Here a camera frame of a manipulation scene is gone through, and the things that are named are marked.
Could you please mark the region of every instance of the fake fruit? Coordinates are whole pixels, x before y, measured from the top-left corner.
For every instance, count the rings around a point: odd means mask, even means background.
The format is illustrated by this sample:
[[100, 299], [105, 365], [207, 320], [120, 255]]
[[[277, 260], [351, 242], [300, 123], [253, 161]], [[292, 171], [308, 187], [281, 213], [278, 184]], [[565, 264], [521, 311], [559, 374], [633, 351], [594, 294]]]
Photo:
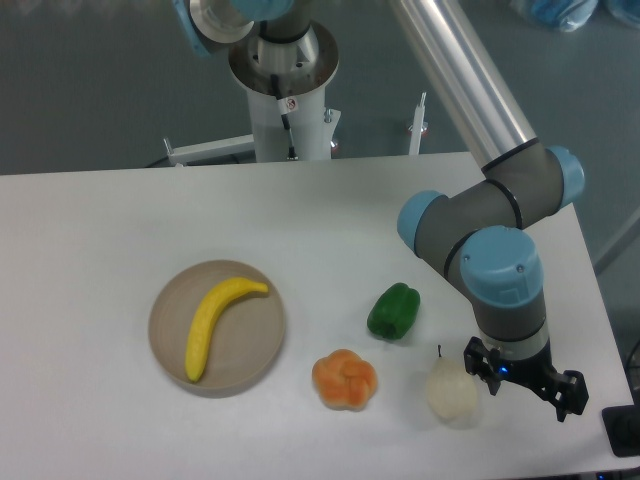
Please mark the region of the fake fruit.
[[427, 402], [443, 420], [471, 414], [478, 403], [476, 385], [462, 365], [440, 355], [427, 378]]
[[363, 408], [378, 386], [376, 371], [351, 350], [318, 360], [311, 373], [322, 401], [331, 408]]
[[367, 319], [367, 327], [374, 335], [399, 340], [416, 321], [418, 307], [420, 294], [404, 283], [396, 283], [376, 302]]
[[244, 277], [232, 277], [213, 287], [198, 305], [187, 340], [184, 368], [192, 382], [200, 380], [209, 356], [213, 329], [224, 309], [252, 292], [268, 293], [269, 287]]

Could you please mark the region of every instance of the banana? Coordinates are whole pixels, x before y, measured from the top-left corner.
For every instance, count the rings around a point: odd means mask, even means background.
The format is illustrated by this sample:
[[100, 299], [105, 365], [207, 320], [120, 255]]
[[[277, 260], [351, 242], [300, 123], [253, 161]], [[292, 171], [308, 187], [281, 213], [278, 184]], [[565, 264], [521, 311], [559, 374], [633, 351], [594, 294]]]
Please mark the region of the banana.
[[251, 292], [268, 293], [269, 287], [244, 277], [232, 277], [213, 287], [198, 305], [191, 321], [184, 367], [192, 382], [200, 380], [209, 356], [213, 329], [224, 309]]

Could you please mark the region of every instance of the plate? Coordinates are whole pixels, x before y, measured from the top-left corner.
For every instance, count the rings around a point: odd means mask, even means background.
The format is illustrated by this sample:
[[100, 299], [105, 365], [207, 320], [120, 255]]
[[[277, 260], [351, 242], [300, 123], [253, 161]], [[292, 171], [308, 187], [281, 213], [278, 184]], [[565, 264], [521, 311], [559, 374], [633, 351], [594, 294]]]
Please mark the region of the plate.
[[[204, 373], [192, 383], [184, 359], [193, 316], [211, 288], [238, 276], [266, 283], [269, 294], [243, 297], [225, 309], [213, 331]], [[178, 274], [160, 292], [149, 318], [151, 350], [164, 371], [182, 388], [207, 397], [234, 395], [256, 383], [274, 361], [284, 332], [284, 308], [275, 286], [255, 268], [229, 260]]]

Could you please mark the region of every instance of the pear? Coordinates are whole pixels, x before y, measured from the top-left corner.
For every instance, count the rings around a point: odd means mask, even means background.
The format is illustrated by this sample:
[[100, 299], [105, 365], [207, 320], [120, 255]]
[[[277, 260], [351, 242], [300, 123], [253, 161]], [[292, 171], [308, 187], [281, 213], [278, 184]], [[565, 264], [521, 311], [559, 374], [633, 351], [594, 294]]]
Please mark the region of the pear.
[[478, 404], [478, 390], [462, 365], [440, 354], [427, 378], [427, 402], [443, 420], [468, 416]]

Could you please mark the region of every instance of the white table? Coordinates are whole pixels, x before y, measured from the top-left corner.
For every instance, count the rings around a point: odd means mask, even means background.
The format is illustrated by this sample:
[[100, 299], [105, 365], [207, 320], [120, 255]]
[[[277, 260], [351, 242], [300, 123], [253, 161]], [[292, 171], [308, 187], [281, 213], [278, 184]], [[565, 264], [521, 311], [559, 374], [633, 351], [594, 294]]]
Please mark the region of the white table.
[[[465, 428], [424, 384], [462, 359], [467, 301], [396, 234], [403, 203], [482, 179], [468, 154], [0, 178], [0, 477], [3, 479], [506, 478], [635, 467], [611, 453], [602, 408], [631, 396], [568, 207], [529, 230], [544, 262], [554, 364], [584, 373], [582, 416], [476, 379]], [[241, 395], [205, 399], [156, 364], [147, 321], [161, 288], [212, 259], [263, 271], [287, 312], [282, 351]], [[422, 307], [408, 337], [373, 338], [377, 297], [404, 281]], [[325, 408], [315, 360], [351, 348], [380, 386], [358, 413]]]

